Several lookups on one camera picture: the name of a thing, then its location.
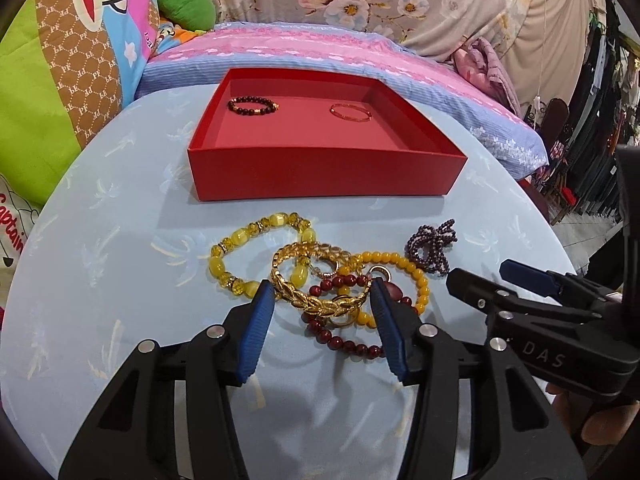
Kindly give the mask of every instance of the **pink fabric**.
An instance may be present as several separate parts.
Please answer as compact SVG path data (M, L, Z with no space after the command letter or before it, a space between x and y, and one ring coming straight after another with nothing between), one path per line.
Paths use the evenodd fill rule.
M355 36L336 36L308 30L264 27L247 30L229 28L208 32L181 46L172 48L149 63L183 60L196 56L232 56L257 54L299 56L307 59L339 61L350 65L369 65L394 75L405 75L416 81L436 84L490 108L513 123L524 124L519 117L465 81L454 70L432 60L399 51L385 38L373 35L361 39Z
M453 54L458 73L473 86L517 114L520 102L494 48L485 38L474 41L468 50L460 48Z

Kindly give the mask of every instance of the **table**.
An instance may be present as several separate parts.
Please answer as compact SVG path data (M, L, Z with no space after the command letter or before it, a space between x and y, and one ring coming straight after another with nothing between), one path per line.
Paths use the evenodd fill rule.
M549 225L501 165L459 123L425 105L414 104L468 156L447 196L199 203L185 147L214 89L160 91L124 110L68 170L29 238L4 318L2 404L54 476L140 340L190 340L241 302L208 275L207 255L212 243L254 219L296 211L312 220L320 240L355 252L401 251L418 226L455 218L452 268L499 280L499 264L513 258L573 272ZM392 171L401 168L363 168L364 187ZM274 230L231 253L227 269L266 277L272 254L293 240L291 230ZM404 276L394 281L413 290ZM443 278L431 278L430 287L424 319L481 342L483 314L450 297ZM251 478L395 478L416 390L401 388L385 360L345 357L303 334L298 311L277 304L255 375L231 395ZM379 341L364 328L343 336ZM464 442L458 457L462 474Z

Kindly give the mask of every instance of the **human hand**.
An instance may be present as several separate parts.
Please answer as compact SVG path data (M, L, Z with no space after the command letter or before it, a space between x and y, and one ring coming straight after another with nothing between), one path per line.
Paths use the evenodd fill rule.
M571 432L569 392L553 384L546 386L546 392L556 396L553 407L566 430ZM595 413L584 423L580 437L592 446L618 444L636 418L639 408L640 402L636 401L630 406L617 406Z

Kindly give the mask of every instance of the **tile floor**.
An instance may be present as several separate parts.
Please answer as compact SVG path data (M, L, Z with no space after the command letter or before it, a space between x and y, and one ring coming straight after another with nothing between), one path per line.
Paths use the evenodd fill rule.
M589 258L604 245L605 235L614 225L615 220L610 217L571 213L551 228L574 264L576 273L583 275Z

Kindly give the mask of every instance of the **blue rubber tip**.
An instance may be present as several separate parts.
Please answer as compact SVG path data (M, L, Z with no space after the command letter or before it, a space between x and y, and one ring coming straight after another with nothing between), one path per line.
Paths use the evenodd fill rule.
M391 301L385 285L380 278L373 280L369 291L371 310L376 318L378 334L385 349L386 362L389 369L399 381L404 381L409 373L404 352L404 339L396 320L391 313L398 306Z
M504 260L502 262L500 277L543 298L552 298L560 292L560 286L553 276L514 260Z
M263 280L251 302L254 312L242 334L242 339L238 343L236 377L242 384L247 382L258 365L258 358L264 345L264 339L267 337L275 303L276 295L273 285L268 280Z

